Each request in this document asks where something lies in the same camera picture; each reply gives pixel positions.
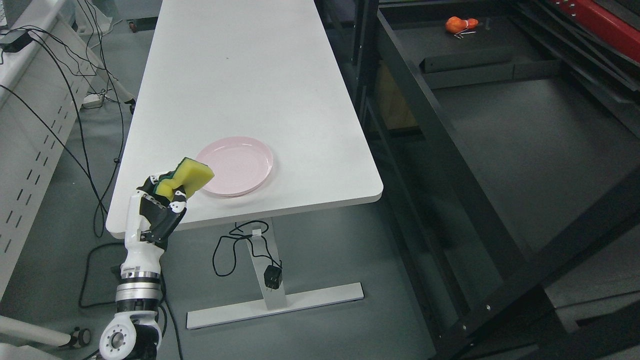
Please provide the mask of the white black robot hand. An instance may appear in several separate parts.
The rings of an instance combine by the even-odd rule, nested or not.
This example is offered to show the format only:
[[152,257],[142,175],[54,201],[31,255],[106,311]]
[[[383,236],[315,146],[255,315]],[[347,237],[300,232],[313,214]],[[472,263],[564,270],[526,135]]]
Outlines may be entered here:
[[169,235],[187,210],[185,186],[178,185],[169,194],[157,192],[157,185],[166,184],[173,175],[173,171],[153,174],[131,196],[126,215],[126,259],[119,271],[122,280],[160,278],[160,258],[169,246]]

